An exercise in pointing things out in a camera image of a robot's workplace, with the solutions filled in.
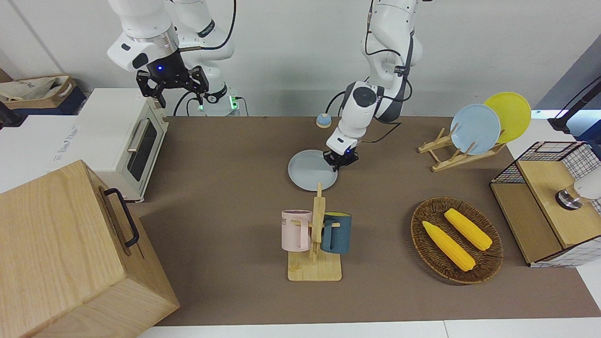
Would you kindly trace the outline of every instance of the mug handle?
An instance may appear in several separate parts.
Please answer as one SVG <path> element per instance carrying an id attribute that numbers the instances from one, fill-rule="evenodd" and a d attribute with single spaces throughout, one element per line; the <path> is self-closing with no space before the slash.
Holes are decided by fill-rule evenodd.
<path id="1" fill-rule="evenodd" d="M 327 247 L 332 250 L 332 225 L 336 223 L 334 220 L 326 220 L 323 227 L 322 242 L 326 243 Z"/>
<path id="2" fill-rule="evenodd" d="M 307 249 L 309 249 L 309 244 L 303 245 L 303 243 L 304 243 L 304 239 L 305 239 L 304 234 L 309 233 L 309 221 L 307 221 L 307 220 L 299 220 L 299 221 L 300 221 L 300 236 L 299 236 L 298 248 L 300 250 L 307 250 Z"/>

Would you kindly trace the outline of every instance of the pink mug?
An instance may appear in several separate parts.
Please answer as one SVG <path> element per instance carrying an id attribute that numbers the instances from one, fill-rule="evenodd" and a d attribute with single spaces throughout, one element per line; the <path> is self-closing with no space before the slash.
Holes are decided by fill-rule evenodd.
<path id="1" fill-rule="evenodd" d="M 313 213 L 309 210 L 282 211 L 282 249 L 297 252 L 309 250 L 311 247 L 309 222 L 312 220 Z"/>

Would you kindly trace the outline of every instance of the wooden crate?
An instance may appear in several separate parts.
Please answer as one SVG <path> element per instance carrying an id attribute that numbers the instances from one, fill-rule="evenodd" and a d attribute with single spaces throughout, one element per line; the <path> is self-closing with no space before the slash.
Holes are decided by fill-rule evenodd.
<path id="1" fill-rule="evenodd" d="M 0 337 L 137 337 L 179 307 L 107 189 L 78 161 L 0 194 Z"/>
<path id="2" fill-rule="evenodd" d="M 517 161 L 517 168 L 525 183 L 490 186 L 526 263 L 545 262 L 601 236 L 601 217 L 592 205 L 565 210 L 555 201 L 574 183 L 562 162 Z"/>

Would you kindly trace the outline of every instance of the cable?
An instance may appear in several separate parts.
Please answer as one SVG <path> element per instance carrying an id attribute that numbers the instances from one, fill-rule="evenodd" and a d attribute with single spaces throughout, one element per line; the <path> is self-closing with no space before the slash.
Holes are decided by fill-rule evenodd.
<path id="1" fill-rule="evenodd" d="M 411 82 L 409 82 L 409 79 L 407 77 L 404 78 L 404 81 L 407 82 L 407 84 L 409 85 L 410 92 L 409 92 L 409 96 L 408 97 L 406 97 L 406 98 L 404 98 L 402 100 L 397 100 L 394 97 L 385 96 L 385 95 L 382 95 L 381 97 L 384 98 L 384 99 L 393 100 L 395 102 L 405 102 L 405 101 L 409 100 L 411 98 L 411 96 L 413 96 L 413 86 L 411 85 Z"/>
<path id="2" fill-rule="evenodd" d="M 189 110 L 190 107 L 188 107 L 188 105 L 190 104 L 190 101 L 193 101 L 193 100 L 198 101 L 198 99 L 196 97 L 193 97 L 191 99 L 188 99 L 188 102 L 186 102 L 186 115 L 188 115 L 188 116 L 190 116 L 190 110 Z"/>
<path id="3" fill-rule="evenodd" d="M 244 109 L 246 110 L 246 116 L 247 117 L 250 116 L 250 115 L 248 115 L 248 103 L 246 102 L 246 99 L 244 97 L 242 97 L 242 96 L 236 96 L 234 98 L 236 100 L 242 100 L 242 101 L 244 101 Z"/>
<path id="4" fill-rule="evenodd" d="M 233 14 L 231 16 L 230 32 L 227 34 L 227 37 L 225 38 L 225 40 L 223 41 L 223 43 L 221 45 L 219 45 L 217 47 L 202 47 L 202 46 L 187 47 L 187 48 L 180 48 L 179 51 L 180 52 L 213 51 L 215 49 L 222 48 L 223 46 L 225 46 L 226 43 L 228 43 L 228 41 L 230 41 L 231 33 L 234 31 L 234 24 L 235 23 L 236 23 L 236 0 L 234 0 L 234 11 L 233 11 Z"/>
<path id="5" fill-rule="evenodd" d="M 375 140 L 375 141 L 361 141 L 362 143 L 378 143 L 378 142 L 380 142 L 380 141 L 384 140 L 384 138 L 385 138 L 385 137 L 387 137 L 387 136 L 388 136 L 388 135 L 389 135 L 391 132 L 393 132 L 393 131 L 394 131 L 394 129 L 397 129 L 397 128 L 398 128 L 398 126 L 400 126 L 400 125 L 402 124 L 402 122 L 392 122 L 392 123 L 390 123 L 390 122 L 382 122 L 382 121 L 380 121 L 380 120 L 377 120 L 377 121 L 378 121 L 378 122 L 380 122 L 380 123 L 383 123 L 383 124 L 391 124 L 391 125 L 393 124 L 393 125 L 394 125 L 394 127 L 392 127 L 392 128 L 389 130 L 389 131 L 387 131 L 387 132 L 384 134 L 384 136 L 380 137 L 379 139 L 377 139 L 377 140 Z"/>
<path id="6" fill-rule="evenodd" d="M 378 53 L 382 53 L 382 52 L 391 52 L 391 53 L 395 53 L 396 55 L 398 55 L 399 58 L 402 59 L 401 57 L 401 53 L 393 50 L 393 49 L 381 49 L 379 51 L 375 51 L 373 53 L 368 53 L 367 52 L 367 37 L 369 36 L 369 33 L 371 33 L 370 31 L 370 26 L 371 26 L 371 12 L 373 10 L 373 6 L 374 6 L 374 0 L 371 0 L 371 4 L 370 4 L 370 11 L 368 14 L 368 19 L 367 19 L 367 30 L 365 31 L 365 54 L 366 55 L 374 55 L 374 54 L 378 54 Z"/>
<path id="7" fill-rule="evenodd" d="M 555 118 L 557 118 L 561 114 L 561 112 L 564 111 L 570 105 L 570 103 L 572 103 L 580 94 L 582 94 L 583 91 L 585 91 L 588 87 L 592 86 L 593 83 L 597 82 L 599 79 L 601 79 L 601 76 L 598 76 L 591 83 L 589 83 L 586 87 L 584 87 L 581 91 L 579 91 L 578 94 L 574 95 L 574 97 L 568 103 L 566 103 L 566 105 L 557 113 Z"/>
<path id="8" fill-rule="evenodd" d="M 177 114 L 177 108 L 180 107 L 180 105 L 182 104 L 182 101 L 184 101 L 184 98 L 186 96 L 188 96 L 188 94 L 190 94 L 191 91 L 188 91 L 186 94 L 182 95 L 182 97 L 180 97 L 180 100 L 177 101 L 177 104 L 175 105 L 175 109 L 173 110 L 173 116 L 175 116 Z"/>
<path id="9" fill-rule="evenodd" d="M 341 91 L 340 93 L 336 94 L 336 95 L 335 95 L 335 96 L 334 96 L 334 97 L 333 97 L 333 98 L 330 100 L 330 103 L 328 103 L 328 107 L 326 108 L 326 114 L 327 114 L 327 113 L 328 113 L 328 111 L 330 110 L 330 106 L 332 105 L 332 103 L 334 102 L 334 100 L 335 100 L 335 99 L 336 99 L 338 96 L 340 96 L 340 95 L 344 94 L 345 92 L 346 92 L 346 91 Z"/>

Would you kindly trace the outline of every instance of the yellow corn cob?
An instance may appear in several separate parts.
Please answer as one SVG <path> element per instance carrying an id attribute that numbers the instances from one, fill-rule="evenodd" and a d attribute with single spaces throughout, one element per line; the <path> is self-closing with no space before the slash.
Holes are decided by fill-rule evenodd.
<path id="1" fill-rule="evenodd" d="M 445 218 L 479 250 L 484 251 L 492 245 L 492 239 L 459 211 L 451 208 L 445 212 Z"/>
<path id="2" fill-rule="evenodd" d="M 457 242 L 447 235 L 441 228 L 426 221 L 422 221 L 426 232 L 437 247 L 449 257 L 462 271 L 470 271 L 476 266 L 476 261 Z"/>

